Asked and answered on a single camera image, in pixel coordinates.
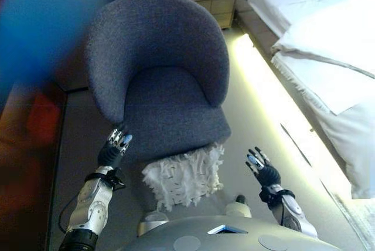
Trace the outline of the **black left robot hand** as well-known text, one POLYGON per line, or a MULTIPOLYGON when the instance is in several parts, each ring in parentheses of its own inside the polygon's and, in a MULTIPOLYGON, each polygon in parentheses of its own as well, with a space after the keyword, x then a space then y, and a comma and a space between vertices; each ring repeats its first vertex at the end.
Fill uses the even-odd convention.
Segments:
POLYGON ((112 168, 119 167, 131 140, 131 134, 128 134, 122 127, 115 127, 110 132, 106 142, 98 154, 98 166, 112 168))

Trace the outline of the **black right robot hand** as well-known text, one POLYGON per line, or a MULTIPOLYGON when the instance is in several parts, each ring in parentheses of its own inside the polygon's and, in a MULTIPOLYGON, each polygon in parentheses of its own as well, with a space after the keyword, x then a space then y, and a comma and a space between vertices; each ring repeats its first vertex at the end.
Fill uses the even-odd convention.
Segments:
POLYGON ((261 186, 281 184, 281 176, 271 160, 259 147, 248 149, 246 166, 253 173, 261 186))

